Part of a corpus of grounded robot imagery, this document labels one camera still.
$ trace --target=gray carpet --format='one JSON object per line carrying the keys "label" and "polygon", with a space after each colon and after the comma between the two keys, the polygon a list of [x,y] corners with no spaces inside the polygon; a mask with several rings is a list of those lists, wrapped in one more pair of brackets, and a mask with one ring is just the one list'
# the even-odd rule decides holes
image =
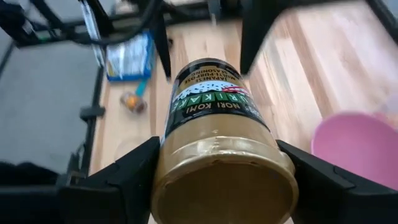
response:
{"label": "gray carpet", "polygon": [[[81,17],[78,1],[47,2],[64,19]],[[101,2],[108,10],[114,1]],[[33,10],[29,16],[40,18]],[[0,57],[10,41],[0,31]],[[96,70],[89,47],[64,43],[14,49],[0,76],[0,160],[31,161],[64,172],[70,153],[85,138],[79,110],[91,103]]]}

